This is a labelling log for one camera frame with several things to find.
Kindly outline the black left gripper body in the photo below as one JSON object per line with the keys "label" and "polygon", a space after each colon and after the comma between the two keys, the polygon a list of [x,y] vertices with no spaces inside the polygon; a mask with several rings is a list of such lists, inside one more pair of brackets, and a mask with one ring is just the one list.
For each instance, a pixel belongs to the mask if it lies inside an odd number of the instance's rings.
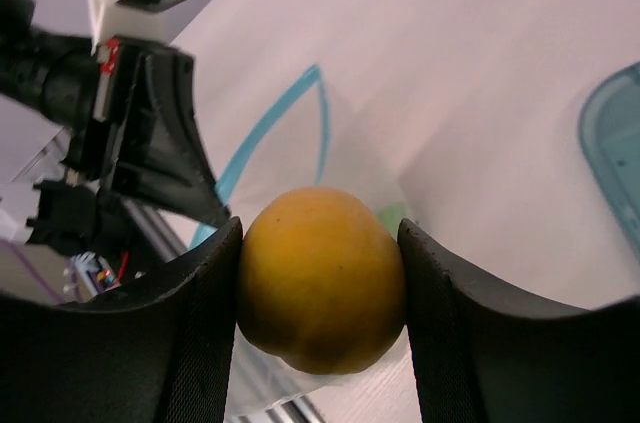
{"label": "black left gripper body", "polygon": [[100,45],[90,76],[91,98],[74,123],[65,164],[120,197],[224,225],[230,211],[195,123],[193,58],[115,37]]}

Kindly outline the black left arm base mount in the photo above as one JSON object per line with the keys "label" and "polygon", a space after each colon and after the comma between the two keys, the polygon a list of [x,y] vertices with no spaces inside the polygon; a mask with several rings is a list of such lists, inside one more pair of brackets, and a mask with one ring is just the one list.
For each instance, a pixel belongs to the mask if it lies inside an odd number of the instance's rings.
{"label": "black left arm base mount", "polygon": [[63,270],[67,279],[62,287],[63,294],[71,301],[85,302],[146,274],[131,266],[129,261],[128,250],[122,251],[113,262],[90,251],[74,255]]}

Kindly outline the clear zip bag teal zipper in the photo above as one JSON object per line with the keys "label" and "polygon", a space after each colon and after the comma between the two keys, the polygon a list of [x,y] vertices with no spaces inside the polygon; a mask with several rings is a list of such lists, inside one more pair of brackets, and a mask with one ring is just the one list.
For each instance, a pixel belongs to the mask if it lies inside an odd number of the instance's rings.
{"label": "clear zip bag teal zipper", "polygon": [[[217,176],[215,190],[245,226],[280,194],[312,184],[353,194],[391,235],[412,215],[367,125],[330,87],[318,65],[278,79],[264,96],[251,91],[214,98],[199,84],[195,117]],[[352,385],[394,366],[407,347],[408,338],[401,335],[363,372],[315,376],[291,368],[237,333],[226,415],[249,415],[323,387]]]}

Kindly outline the yellow toy lemon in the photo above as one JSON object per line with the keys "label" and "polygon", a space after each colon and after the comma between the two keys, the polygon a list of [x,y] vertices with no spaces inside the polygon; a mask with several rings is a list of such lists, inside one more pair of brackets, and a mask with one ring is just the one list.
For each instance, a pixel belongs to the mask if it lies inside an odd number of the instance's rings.
{"label": "yellow toy lemon", "polygon": [[400,249],[353,195],[304,187],[273,200],[242,244],[238,326],[248,342],[312,375],[378,362],[406,314]]}

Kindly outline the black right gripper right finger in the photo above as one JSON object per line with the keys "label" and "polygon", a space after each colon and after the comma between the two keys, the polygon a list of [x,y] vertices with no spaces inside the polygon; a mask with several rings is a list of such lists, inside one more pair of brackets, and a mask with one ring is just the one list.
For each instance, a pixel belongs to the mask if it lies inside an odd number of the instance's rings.
{"label": "black right gripper right finger", "polygon": [[635,422],[639,300],[585,310],[518,288],[403,220],[397,241],[425,422]]}

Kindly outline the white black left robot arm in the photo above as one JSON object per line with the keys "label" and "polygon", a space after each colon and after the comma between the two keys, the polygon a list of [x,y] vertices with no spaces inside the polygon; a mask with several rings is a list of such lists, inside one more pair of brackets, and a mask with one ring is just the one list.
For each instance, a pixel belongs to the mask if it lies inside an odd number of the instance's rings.
{"label": "white black left robot arm", "polygon": [[221,226],[193,105],[193,58],[167,43],[160,16],[187,0],[88,0],[92,33],[33,22],[34,0],[1,0],[1,93],[70,135],[57,181],[1,189],[1,235],[63,256],[127,246],[113,199]]}

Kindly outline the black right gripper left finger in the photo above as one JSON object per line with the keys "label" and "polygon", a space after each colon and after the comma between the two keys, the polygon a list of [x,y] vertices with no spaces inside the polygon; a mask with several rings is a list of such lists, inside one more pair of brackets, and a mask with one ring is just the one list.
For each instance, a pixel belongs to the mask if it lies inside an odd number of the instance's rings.
{"label": "black right gripper left finger", "polygon": [[220,422],[243,229],[86,303],[1,298],[5,422]]}

